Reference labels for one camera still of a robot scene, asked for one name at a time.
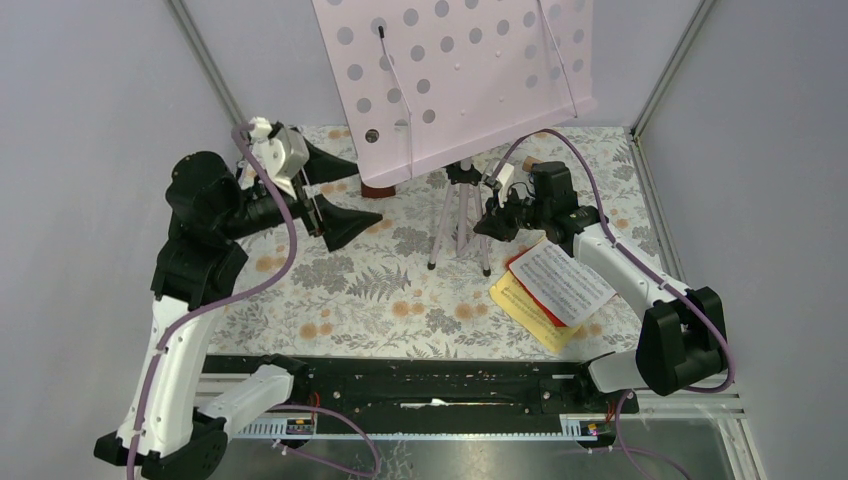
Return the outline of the pink music stand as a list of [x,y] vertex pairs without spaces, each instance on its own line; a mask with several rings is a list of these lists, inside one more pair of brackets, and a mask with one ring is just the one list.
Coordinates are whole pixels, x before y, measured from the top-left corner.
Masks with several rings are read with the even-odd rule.
[[317,1],[362,182],[398,185],[595,109],[590,1]]

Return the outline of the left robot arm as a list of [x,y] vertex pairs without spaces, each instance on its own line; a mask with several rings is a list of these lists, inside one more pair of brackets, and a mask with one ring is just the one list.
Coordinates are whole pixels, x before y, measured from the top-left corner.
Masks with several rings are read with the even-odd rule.
[[172,215],[151,283],[152,325],[144,368],[121,426],[100,437],[94,456],[130,479],[206,479],[230,441],[270,411],[303,412],[311,432],[324,413],[309,367],[283,355],[263,357],[256,370],[213,400],[195,404],[219,308],[258,294],[236,292],[247,263],[245,237],[296,223],[335,251],[380,217],[310,196],[305,186],[357,174],[357,166],[314,146],[295,127],[261,119],[232,132],[256,172],[242,188],[224,159],[198,151],[180,159],[165,198]]

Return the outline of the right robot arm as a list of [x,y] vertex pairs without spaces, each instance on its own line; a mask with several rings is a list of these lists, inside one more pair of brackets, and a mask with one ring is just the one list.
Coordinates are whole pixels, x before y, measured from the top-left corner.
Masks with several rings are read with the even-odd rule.
[[575,329],[619,296],[641,322],[635,348],[586,362],[573,386],[575,402],[597,412],[622,390],[662,396],[729,372],[723,307],[708,287],[691,289],[648,264],[596,207],[579,203],[570,170],[561,162],[530,171],[532,191],[517,192],[512,168],[486,178],[493,195],[475,233],[512,241],[522,229],[546,237],[508,263],[513,290],[532,302],[551,326]]

